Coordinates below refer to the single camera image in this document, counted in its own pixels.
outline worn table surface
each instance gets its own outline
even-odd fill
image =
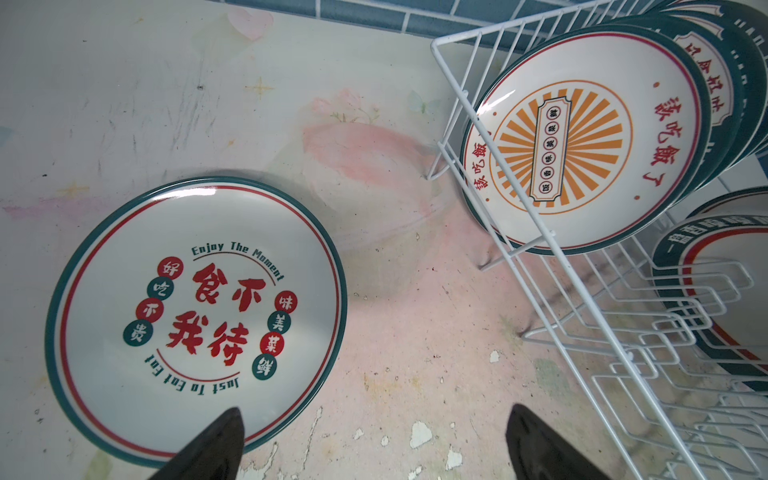
[[[468,52],[446,54],[460,65]],[[99,221],[201,174],[302,201],[348,282],[325,386],[244,456],[243,478],[514,478],[503,437],[514,402],[625,475],[556,352],[518,338],[533,316],[511,273],[478,272],[492,242],[455,186],[423,179],[452,104],[429,40],[212,2],[9,0],[0,86],[0,477],[152,473],[67,420],[46,373],[45,314]],[[439,105],[414,111],[412,92]]]

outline orange sunburst pattern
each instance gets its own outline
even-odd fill
[[[538,109],[552,98],[571,102],[562,188],[553,201],[534,202],[543,214],[559,214],[590,202],[618,177],[629,157],[632,123],[624,103],[612,91],[588,81],[565,81],[529,95],[508,113],[495,134],[498,149],[524,189],[534,174]],[[502,169],[493,162],[493,183],[511,205],[522,209]]]

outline metal wire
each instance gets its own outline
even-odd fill
[[[452,146],[460,142],[463,129],[455,131],[455,126],[471,121],[493,158],[502,159],[472,105],[489,79],[503,71],[512,55],[520,51],[523,35],[530,36],[522,49],[525,53],[537,42],[575,28],[641,13],[653,0],[563,2],[567,4],[563,8],[517,18],[520,2],[508,22],[447,35],[432,43],[432,53],[456,99],[438,142],[440,153],[426,178],[434,180],[450,170],[488,232],[494,232],[496,222],[474,185],[464,180],[460,154]],[[504,33],[515,36],[507,52],[499,50]],[[492,48],[481,47],[489,44],[482,42],[484,35],[495,36]],[[473,45],[468,64],[458,75],[440,52],[443,45],[457,42]],[[497,58],[503,60],[494,63]],[[522,336],[523,340],[558,349],[629,472],[638,479],[764,478],[768,473],[768,402],[764,392],[768,390],[768,376],[763,375],[768,366],[745,353],[761,346],[731,346],[716,331],[717,316],[739,301],[743,290],[754,286],[748,270],[738,262],[718,262],[708,266],[726,267],[728,275],[685,270],[691,273],[654,276],[657,266],[647,246],[655,241],[651,238],[654,233],[669,227],[666,218],[611,247],[566,257],[557,244],[556,232],[546,227],[506,162],[498,164],[541,236],[513,247],[509,240],[491,234],[501,256],[479,268],[487,271],[506,263],[511,269],[541,321]],[[542,244],[551,248],[552,257],[526,253]],[[657,295],[661,290],[679,287],[655,286],[654,281],[673,278],[696,279],[694,294],[664,297],[662,301]],[[720,352],[721,358],[710,358],[702,352],[704,348]],[[590,363],[587,374],[582,368],[585,356],[603,359],[604,368],[596,372]],[[666,461],[648,465],[638,457],[642,454]]]

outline plate with orange sunburst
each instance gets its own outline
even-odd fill
[[[709,102],[685,50],[656,32],[610,25],[520,57],[478,116],[521,192],[575,254],[630,236],[679,199],[706,150]],[[462,159],[497,233],[515,245],[541,235],[472,123]]]

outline dish rack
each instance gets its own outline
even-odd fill
[[[450,170],[488,232],[495,221],[474,185],[463,180],[459,147],[469,119],[493,157],[503,158],[473,108],[479,95],[513,55],[571,30],[640,14],[654,0],[578,4],[529,0],[528,4],[535,2],[540,10],[549,10],[517,18],[525,3],[521,0],[507,22],[432,42],[432,53],[456,99],[438,142],[439,155],[426,178],[434,180]],[[441,47],[457,42],[473,46],[468,64],[454,70]],[[502,43],[510,48],[501,50]],[[728,271],[733,274],[720,282],[725,287],[697,289],[694,298],[685,298],[684,310],[667,308],[654,288],[649,251],[671,226],[671,217],[662,216],[611,247],[566,257],[557,232],[547,228],[509,166],[504,161],[498,164],[541,236],[515,248],[492,233],[501,256],[480,268],[486,271],[506,263],[511,269],[541,322],[525,332],[523,340],[555,347],[562,354],[627,462],[625,478],[768,477],[768,402],[761,391],[768,390],[768,377],[736,376],[720,365],[751,364],[761,371],[768,367],[736,348],[714,345],[702,334],[713,327],[713,317],[739,300],[741,290],[753,285],[748,271],[731,262]],[[525,253],[544,244],[552,256]],[[677,278],[701,276],[706,274]],[[732,350],[738,359],[713,360],[696,347],[697,339],[714,349]]]

